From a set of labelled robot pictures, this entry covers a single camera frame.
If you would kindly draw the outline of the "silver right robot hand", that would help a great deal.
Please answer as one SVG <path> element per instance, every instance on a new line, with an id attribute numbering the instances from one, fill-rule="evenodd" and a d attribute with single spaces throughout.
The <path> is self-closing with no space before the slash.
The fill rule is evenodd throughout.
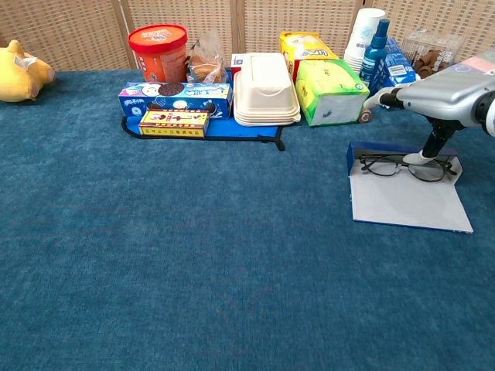
<path id="1" fill-rule="evenodd" d="M 432 124 L 423 149 L 404 157 L 409 165 L 433 161 L 456 131 L 480 126 L 494 136 L 493 75 L 436 73 L 413 83 L 382 88 L 364 102 L 365 109 L 378 105 L 415 112 Z"/>

